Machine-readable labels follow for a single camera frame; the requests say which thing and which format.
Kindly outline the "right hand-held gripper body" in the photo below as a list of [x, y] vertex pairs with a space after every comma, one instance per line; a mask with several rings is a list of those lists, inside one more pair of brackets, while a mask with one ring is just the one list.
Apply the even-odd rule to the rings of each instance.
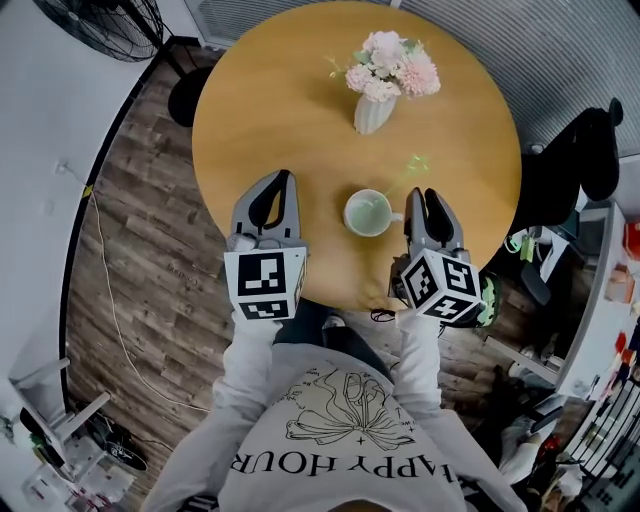
[[393, 258], [389, 296], [419, 315], [457, 321], [482, 303], [479, 271], [460, 242], [423, 247]]

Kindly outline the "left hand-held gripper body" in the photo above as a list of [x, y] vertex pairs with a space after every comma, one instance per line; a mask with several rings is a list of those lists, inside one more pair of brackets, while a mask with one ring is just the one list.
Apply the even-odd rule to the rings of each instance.
[[234, 234], [224, 253], [226, 282], [234, 310], [246, 321], [295, 317], [306, 278], [308, 250], [274, 239]]

